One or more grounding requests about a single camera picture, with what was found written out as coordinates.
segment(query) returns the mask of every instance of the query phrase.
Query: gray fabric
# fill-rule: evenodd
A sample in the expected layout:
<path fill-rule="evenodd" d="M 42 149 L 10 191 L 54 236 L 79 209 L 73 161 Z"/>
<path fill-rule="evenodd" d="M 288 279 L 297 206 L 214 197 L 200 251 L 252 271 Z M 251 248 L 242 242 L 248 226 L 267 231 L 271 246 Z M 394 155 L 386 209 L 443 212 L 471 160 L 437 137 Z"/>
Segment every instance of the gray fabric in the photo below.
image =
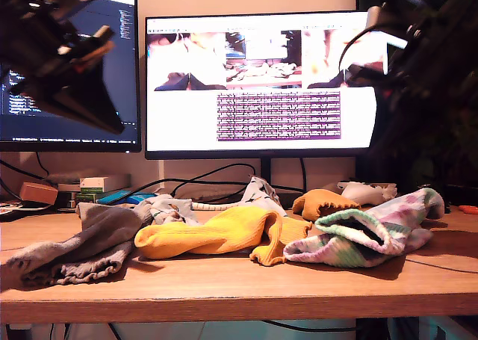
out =
<path fill-rule="evenodd" d="M 201 225 L 194 214 L 192 200 L 177 200 L 169 194 L 160 194 L 144 202 L 151 204 L 150 214 L 154 218 L 154 223 L 159 226 L 171 222 L 183 222 L 190 226 Z"/>
<path fill-rule="evenodd" d="M 41 284 L 67 283 L 69 280 L 64 279 L 70 275 L 66 274 L 73 274 L 76 279 L 88 279 L 86 281 L 107 276 L 119 270 L 117 266 L 121 267 L 128 255 L 122 256 L 123 253 L 132 249 L 126 245 L 118 249 L 116 246 L 130 241 L 142 226 L 151 223 L 150 208 L 151 205 L 145 202 L 134 209 L 79 203 L 76 212 L 81 218 L 81 232 L 63 242 L 44 241 L 25 247 L 7 260 L 7 266 L 26 282 L 38 279 Z M 109 259 L 115 265 L 102 271 Z M 30 274 L 40 267 L 41 274 L 49 273 L 50 279 Z M 84 271 L 88 267 L 95 275 L 86 275 Z"/>
<path fill-rule="evenodd" d="M 101 279 L 118 272 L 128 254 L 133 250 L 133 241 L 125 241 L 92 258 L 75 263 L 46 265 L 27 273 L 22 278 L 27 285 L 81 284 Z"/>

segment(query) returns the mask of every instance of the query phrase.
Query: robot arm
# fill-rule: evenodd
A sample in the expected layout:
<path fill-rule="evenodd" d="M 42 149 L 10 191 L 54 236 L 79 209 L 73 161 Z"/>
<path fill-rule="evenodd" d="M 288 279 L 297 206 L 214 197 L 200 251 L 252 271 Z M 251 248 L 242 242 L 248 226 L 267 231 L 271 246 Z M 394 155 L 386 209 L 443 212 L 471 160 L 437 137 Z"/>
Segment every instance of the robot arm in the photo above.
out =
<path fill-rule="evenodd" d="M 82 38 L 67 19 L 90 1 L 0 0 L 1 77 L 9 69 L 21 74 L 10 92 L 44 111 L 119 134 L 124 126 L 102 81 L 114 33 L 102 26 Z"/>

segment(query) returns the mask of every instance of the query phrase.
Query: yellow sock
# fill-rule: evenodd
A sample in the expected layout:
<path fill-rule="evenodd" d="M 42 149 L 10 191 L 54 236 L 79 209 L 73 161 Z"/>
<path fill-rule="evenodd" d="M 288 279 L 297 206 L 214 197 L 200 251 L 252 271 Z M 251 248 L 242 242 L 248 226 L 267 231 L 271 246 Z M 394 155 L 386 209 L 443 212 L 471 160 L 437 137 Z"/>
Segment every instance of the yellow sock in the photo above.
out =
<path fill-rule="evenodd" d="M 234 207 L 211 218 L 204 226 L 167 223 L 147 226 L 134 239 L 134 245 L 151 259 L 165 259 L 190 252 L 221 254 L 258 246 L 263 232 L 267 246 L 254 249 L 251 259 L 263 265 L 283 262 L 286 242 L 305 238 L 311 223 L 281 217 L 275 211 L 258 207 Z"/>

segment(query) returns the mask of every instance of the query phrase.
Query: monitor stand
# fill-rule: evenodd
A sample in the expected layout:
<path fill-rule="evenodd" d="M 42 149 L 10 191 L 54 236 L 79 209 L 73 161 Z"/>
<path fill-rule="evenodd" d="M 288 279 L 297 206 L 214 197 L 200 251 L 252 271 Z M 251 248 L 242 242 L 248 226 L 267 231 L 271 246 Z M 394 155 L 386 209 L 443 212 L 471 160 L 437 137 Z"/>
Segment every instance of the monitor stand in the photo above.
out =
<path fill-rule="evenodd" d="M 265 179 L 272 187 L 272 176 L 271 176 L 271 158 L 267 156 L 261 157 L 261 178 Z M 281 205 L 283 209 L 290 209 L 294 204 L 294 200 L 297 197 L 302 196 L 302 193 L 299 192 L 287 192 L 281 189 L 276 189 L 276 193 L 279 196 Z"/>
<path fill-rule="evenodd" d="M 270 172 L 270 157 L 261 157 L 261 178 L 264 179 L 270 185 L 272 184 L 272 176 Z"/>

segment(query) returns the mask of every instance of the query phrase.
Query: small box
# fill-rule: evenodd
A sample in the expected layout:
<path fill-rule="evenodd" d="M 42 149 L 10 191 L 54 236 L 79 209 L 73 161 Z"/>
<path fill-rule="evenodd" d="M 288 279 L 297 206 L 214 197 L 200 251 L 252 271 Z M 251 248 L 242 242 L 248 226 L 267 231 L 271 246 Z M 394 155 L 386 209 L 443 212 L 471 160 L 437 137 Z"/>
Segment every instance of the small box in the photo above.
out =
<path fill-rule="evenodd" d="M 131 174 L 80 179 L 82 193 L 104 193 L 131 186 Z"/>
<path fill-rule="evenodd" d="M 23 201 L 38 202 L 54 205 L 57 199 L 58 189 L 49 185 L 40 185 L 38 183 L 23 182 L 20 190 L 20 198 Z"/>

